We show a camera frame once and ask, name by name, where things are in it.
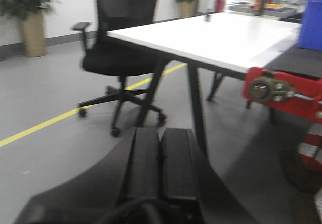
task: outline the gray floor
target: gray floor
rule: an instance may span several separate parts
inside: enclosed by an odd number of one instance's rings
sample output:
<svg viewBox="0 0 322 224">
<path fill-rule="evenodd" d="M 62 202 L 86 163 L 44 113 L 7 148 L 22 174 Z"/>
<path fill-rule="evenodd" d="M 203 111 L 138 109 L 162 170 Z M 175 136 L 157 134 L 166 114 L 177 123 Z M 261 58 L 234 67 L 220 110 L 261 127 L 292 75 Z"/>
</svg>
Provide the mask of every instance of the gray floor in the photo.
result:
<svg viewBox="0 0 322 224">
<path fill-rule="evenodd" d="M 44 57 L 0 62 L 0 140 L 101 96 L 107 84 L 117 86 L 114 77 L 82 71 L 81 57 L 75 42 L 51 46 Z M 200 76 L 205 99 L 212 73 L 200 70 Z M 216 101 L 203 102 L 211 164 L 260 223 L 293 223 L 289 200 L 296 191 L 283 179 L 278 153 L 296 147 L 311 123 L 278 112 L 277 124 L 269 124 L 265 107 L 245 109 L 242 88 L 242 81 L 226 78 Z M 192 128 L 185 67 L 164 76 L 155 104 L 168 115 L 160 133 L 165 127 Z M 114 106 L 94 106 L 85 119 L 72 115 L 0 148 L 1 224 L 12 223 L 32 195 L 78 175 L 115 146 L 119 139 L 109 135 Z M 137 113 L 138 107 L 126 104 L 119 126 L 126 131 Z M 156 126 L 156 118 L 151 112 L 146 126 Z"/>
</svg>

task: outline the white wall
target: white wall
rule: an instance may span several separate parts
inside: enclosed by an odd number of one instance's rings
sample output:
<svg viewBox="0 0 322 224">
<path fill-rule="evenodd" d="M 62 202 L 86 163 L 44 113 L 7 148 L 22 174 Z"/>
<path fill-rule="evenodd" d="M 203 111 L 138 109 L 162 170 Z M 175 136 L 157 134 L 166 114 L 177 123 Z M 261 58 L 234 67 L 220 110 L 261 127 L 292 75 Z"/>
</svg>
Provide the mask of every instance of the white wall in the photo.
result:
<svg viewBox="0 0 322 224">
<path fill-rule="evenodd" d="M 70 28 L 76 22 L 88 21 L 93 24 L 88 28 L 97 28 L 95 0 L 57 0 L 55 11 L 45 15 L 46 38 L 77 33 Z M 176 18 L 179 7 L 175 0 L 158 0 L 155 20 Z M 19 24 L 15 18 L 0 17 L 0 46 L 21 42 Z"/>
</svg>

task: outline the tan planter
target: tan planter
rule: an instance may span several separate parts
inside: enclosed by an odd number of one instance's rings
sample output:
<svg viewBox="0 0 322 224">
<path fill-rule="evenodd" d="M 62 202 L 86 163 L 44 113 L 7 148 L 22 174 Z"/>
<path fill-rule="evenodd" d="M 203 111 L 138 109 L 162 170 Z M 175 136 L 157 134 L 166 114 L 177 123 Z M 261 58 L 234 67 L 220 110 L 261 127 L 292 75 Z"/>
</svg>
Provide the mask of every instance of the tan planter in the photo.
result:
<svg viewBox="0 0 322 224">
<path fill-rule="evenodd" d="M 31 13 L 27 19 L 20 20 L 20 22 L 26 56 L 44 56 L 47 52 L 42 11 L 39 10 L 36 14 Z"/>
<path fill-rule="evenodd" d="M 193 16 L 197 1 L 180 2 L 181 18 L 188 18 Z"/>
</svg>

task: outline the baseboard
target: baseboard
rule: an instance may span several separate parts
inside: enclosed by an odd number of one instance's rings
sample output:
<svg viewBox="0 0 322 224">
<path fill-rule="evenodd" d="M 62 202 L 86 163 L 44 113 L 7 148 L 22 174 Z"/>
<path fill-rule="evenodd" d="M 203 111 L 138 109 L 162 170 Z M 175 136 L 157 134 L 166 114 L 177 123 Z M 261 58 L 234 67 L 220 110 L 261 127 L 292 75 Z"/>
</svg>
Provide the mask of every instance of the baseboard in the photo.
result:
<svg viewBox="0 0 322 224">
<path fill-rule="evenodd" d="M 96 36 L 96 31 L 87 32 L 88 39 L 93 39 Z M 63 35 L 53 38 L 46 39 L 47 46 L 53 46 L 58 44 L 65 44 L 71 43 L 75 41 L 81 40 L 81 34 L 70 34 L 70 35 Z M 11 56 L 22 54 L 23 53 L 23 44 L 16 43 L 16 44 L 8 44 L 0 46 L 0 61 L 3 61 Z"/>
</svg>

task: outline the chair seat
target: chair seat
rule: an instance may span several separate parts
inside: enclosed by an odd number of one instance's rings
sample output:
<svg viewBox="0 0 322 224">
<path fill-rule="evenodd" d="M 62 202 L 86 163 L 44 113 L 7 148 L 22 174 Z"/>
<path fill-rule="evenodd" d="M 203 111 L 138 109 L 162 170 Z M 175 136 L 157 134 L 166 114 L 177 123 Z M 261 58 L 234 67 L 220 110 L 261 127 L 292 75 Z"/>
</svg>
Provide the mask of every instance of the chair seat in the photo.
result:
<svg viewBox="0 0 322 224">
<path fill-rule="evenodd" d="M 87 50 L 83 69 L 108 76 L 137 76 L 153 73 L 157 63 L 154 54 L 116 43 L 96 43 Z"/>
</svg>

